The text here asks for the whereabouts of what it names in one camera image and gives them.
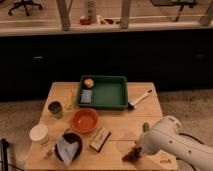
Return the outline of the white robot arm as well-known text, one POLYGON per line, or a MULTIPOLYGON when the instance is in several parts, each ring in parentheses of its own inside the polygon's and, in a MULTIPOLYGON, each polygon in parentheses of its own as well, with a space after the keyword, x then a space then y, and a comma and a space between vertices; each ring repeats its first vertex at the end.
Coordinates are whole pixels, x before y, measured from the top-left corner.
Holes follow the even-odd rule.
POLYGON ((213 147, 180 136, 181 128, 177 118, 165 116, 140 136, 139 145, 147 155, 154 155, 163 150, 202 171, 213 171, 213 147))

